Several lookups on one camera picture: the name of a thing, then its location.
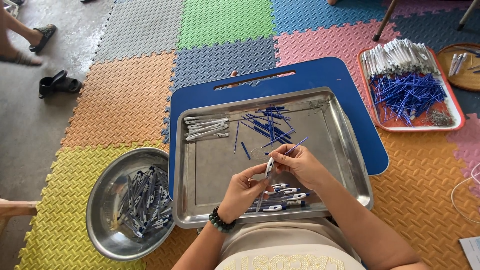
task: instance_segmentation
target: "stainless steel tray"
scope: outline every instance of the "stainless steel tray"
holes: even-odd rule
[[[368,210],[373,207],[373,194],[367,170],[363,162],[359,145],[350,122],[343,113],[335,95],[327,87],[313,88],[282,95],[255,98],[250,100],[195,108],[184,111],[178,118],[177,143],[175,145],[175,178],[173,219],[181,228],[203,227],[208,221],[208,214],[223,199],[232,175],[240,171],[265,163],[266,160],[248,160],[240,144],[244,142],[250,152],[254,148],[267,144],[270,140],[259,133],[240,124],[237,150],[233,153],[237,121],[245,113],[254,113],[265,109],[269,104],[285,106],[290,109],[284,113],[291,117],[290,124],[296,133],[291,134],[292,143],[302,143],[313,155],[337,178],[343,186]],[[230,136],[189,143],[185,140],[187,133],[184,117],[199,115],[226,115],[230,119]],[[282,131],[289,127],[283,120],[276,120]],[[265,147],[270,152],[280,146]],[[274,183],[289,183],[290,187],[301,188],[307,192],[290,173],[278,175]],[[329,216],[325,205],[313,191],[306,197],[308,206],[292,206],[285,211],[246,213],[237,223],[279,221],[299,218]]]

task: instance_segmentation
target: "beaded bracelet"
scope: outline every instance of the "beaded bracelet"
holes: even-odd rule
[[[222,233],[230,233],[231,231],[233,231],[233,227],[235,227],[236,220],[234,220],[230,224],[226,224],[220,219],[217,211],[218,211],[218,206],[213,209],[212,213],[210,213],[210,215],[208,216],[208,220],[210,220],[213,226],[217,228],[219,231],[221,231]]]

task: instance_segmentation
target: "woman's left hand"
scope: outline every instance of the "woman's left hand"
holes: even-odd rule
[[[269,192],[274,190],[268,185],[267,179],[261,181],[251,179],[256,174],[265,173],[266,168],[267,163],[264,163],[232,176],[225,197],[217,211],[223,222],[230,224],[243,215],[264,189]]]

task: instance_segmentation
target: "woman's right hand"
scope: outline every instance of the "woman's right hand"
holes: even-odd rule
[[[297,146],[288,156],[284,155],[294,144],[283,144],[269,156],[279,163],[276,172],[290,172],[306,188],[315,190],[322,180],[334,179],[331,173],[304,146]]]

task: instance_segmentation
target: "metal bowl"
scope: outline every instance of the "metal bowl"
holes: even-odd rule
[[[125,224],[118,226],[114,217],[127,191],[127,175],[133,178],[137,171],[146,171],[152,164],[168,172],[168,153],[152,147],[128,151],[108,165],[90,193],[86,210],[88,237],[97,251],[109,259],[139,259],[161,245],[175,226],[171,221],[167,227],[139,239]]]

